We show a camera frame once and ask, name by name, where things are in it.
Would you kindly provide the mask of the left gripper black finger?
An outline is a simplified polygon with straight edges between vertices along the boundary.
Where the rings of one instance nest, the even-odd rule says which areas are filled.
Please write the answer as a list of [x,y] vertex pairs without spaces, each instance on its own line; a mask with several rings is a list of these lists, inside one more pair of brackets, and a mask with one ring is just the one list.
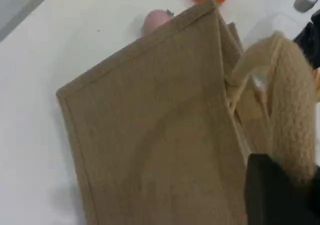
[[317,166],[316,172],[311,181],[310,203],[312,211],[320,218],[320,167]]
[[267,154],[249,155],[244,200],[249,225],[310,224],[305,198]]

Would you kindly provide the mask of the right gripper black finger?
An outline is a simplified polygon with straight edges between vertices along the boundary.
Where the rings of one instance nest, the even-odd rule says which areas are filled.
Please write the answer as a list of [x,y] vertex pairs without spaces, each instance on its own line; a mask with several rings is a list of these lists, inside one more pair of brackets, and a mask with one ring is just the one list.
[[320,67],[320,13],[315,12],[311,21],[293,40],[303,51],[313,69]]

